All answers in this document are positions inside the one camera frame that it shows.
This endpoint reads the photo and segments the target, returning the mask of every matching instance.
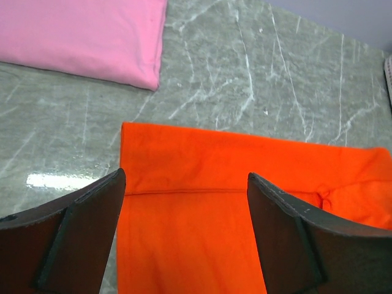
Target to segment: marble countertop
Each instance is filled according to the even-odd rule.
[[[385,57],[259,0],[171,0],[157,92],[0,63],[0,215],[118,168],[123,121],[392,151]]]

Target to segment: gray tabletop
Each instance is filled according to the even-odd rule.
[[[157,92],[0,63],[0,215],[118,168],[123,121],[392,151],[385,57],[259,0],[171,0]]]

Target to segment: orange cloth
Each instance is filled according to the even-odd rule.
[[[392,160],[355,149],[124,123],[118,291],[265,293],[249,172],[335,215],[392,229]]]

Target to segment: wrinkled orange cloth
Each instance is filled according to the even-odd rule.
[[[392,160],[383,148],[124,123],[120,166],[119,294],[266,293],[249,172],[335,215],[392,229]]]

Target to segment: pink cloth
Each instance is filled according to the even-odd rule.
[[[167,0],[2,0],[0,61],[156,90]]]

